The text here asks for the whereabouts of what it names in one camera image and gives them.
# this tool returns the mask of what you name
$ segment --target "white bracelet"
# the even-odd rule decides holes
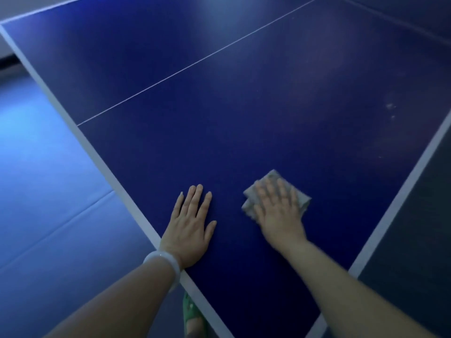
[[[149,255],[146,256],[146,258],[144,259],[143,263],[146,263],[150,259],[153,259],[154,257],[157,257],[157,256],[161,256],[166,261],[168,261],[171,264],[172,268],[174,269],[175,279],[174,279],[174,282],[171,285],[171,288],[169,289],[169,292],[172,292],[177,287],[177,285],[179,284],[179,281],[180,281],[180,266],[179,266],[179,263],[177,262],[175,257],[172,256],[170,253],[168,253],[166,251],[160,251],[160,250],[152,251]]]

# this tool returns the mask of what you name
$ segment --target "gray cloth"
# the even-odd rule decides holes
[[[264,180],[266,178],[271,181],[271,184],[274,186],[274,188],[276,189],[276,191],[277,191],[279,196],[280,196],[280,194],[279,194],[279,187],[277,185],[277,180],[279,178],[284,181],[285,188],[286,188],[286,191],[288,192],[288,194],[290,194],[290,192],[291,192],[291,187],[294,187],[288,181],[283,179],[280,176],[280,174],[275,169],[273,169],[267,175],[265,175],[262,179],[260,179],[260,181],[262,182],[262,186],[265,189],[266,189],[266,183],[264,182]],[[296,194],[298,196],[300,213],[301,213],[301,216],[302,216],[302,214],[307,210],[307,207],[310,204],[311,198],[308,195],[306,195],[306,194],[302,193],[301,191],[299,191],[297,188],[295,188],[295,189],[296,189]],[[256,220],[257,216],[255,214],[255,211],[254,211],[253,207],[256,204],[260,204],[260,199],[258,198],[257,191],[255,190],[255,185],[254,184],[251,185],[243,193],[248,199],[245,201],[243,206],[241,206],[241,209],[243,209],[243,211],[246,213],[246,215],[251,217],[253,220]]]

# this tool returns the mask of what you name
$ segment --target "green shoe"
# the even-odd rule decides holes
[[[195,305],[193,300],[191,300],[190,296],[187,292],[185,292],[185,295],[183,295],[183,322],[184,330],[185,330],[185,336],[186,336],[186,322],[190,319],[194,318],[202,318],[203,322],[203,328],[205,330],[205,337],[208,337],[208,323],[206,322],[204,316],[199,311],[199,308]]]

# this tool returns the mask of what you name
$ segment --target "person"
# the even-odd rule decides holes
[[[256,182],[261,205],[255,206],[264,238],[293,267],[324,315],[332,333],[341,337],[433,337],[421,325],[352,278],[312,242],[301,222],[296,193],[278,180],[279,192],[267,180]],[[202,185],[177,199],[159,250],[177,261],[179,269],[204,255],[216,221],[204,229],[211,192],[198,209]],[[121,278],[81,307],[48,335],[54,337],[146,337],[166,293],[176,277],[170,261],[156,256]],[[188,296],[186,337],[206,337],[206,323]]]

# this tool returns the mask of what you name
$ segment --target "person's left arm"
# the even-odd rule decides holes
[[[180,270],[204,255],[216,226],[213,221],[204,229],[211,192],[198,211],[201,194],[202,185],[190,187],[185,202],[180,194],[161,238],[159,250],[174,256]],[[146,337],[174,279],[174,269],[166,259],[150,259],[78,309],[46,337]]]

